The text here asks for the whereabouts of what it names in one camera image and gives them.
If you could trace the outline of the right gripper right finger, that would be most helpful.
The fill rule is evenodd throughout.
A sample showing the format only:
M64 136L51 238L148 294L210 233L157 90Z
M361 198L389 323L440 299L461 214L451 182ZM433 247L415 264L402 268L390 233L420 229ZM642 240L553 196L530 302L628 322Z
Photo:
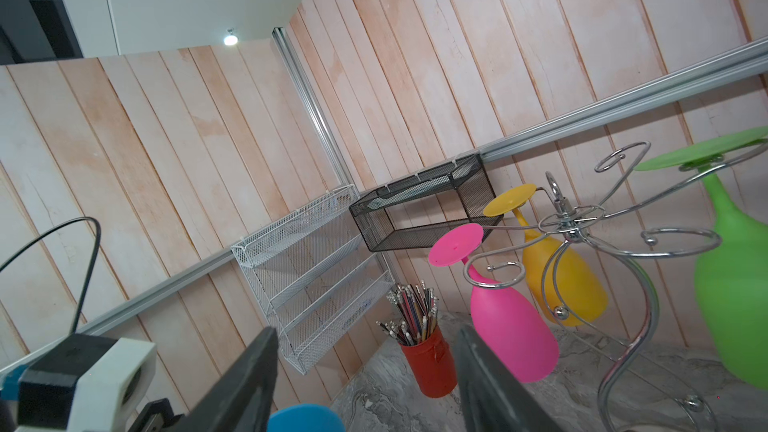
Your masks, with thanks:
M468 431L559 431L561 427L471 326L460 328L454 355L461 410Z

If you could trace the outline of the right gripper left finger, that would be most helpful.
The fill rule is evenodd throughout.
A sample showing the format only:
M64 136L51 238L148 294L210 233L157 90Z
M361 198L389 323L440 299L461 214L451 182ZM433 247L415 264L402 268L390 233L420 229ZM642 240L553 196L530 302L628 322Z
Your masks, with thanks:
M266 327L175 431L265 431L277 381L279 340Z

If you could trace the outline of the blue wine glass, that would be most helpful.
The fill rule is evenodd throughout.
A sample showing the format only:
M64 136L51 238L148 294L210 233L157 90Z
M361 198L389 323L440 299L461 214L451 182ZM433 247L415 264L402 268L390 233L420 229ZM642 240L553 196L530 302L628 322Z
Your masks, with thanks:
M300 404L273 413L268 432L345 432L342 419L330 408Z

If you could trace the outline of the green wine glass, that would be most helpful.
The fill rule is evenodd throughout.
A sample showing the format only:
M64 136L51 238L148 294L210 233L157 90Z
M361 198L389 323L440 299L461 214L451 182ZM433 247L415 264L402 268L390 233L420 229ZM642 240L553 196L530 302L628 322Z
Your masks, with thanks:
M719 177L702 178L714 211L719 247L698 256L696 301L724 367L742 381L767 388L767 225L732 201Z

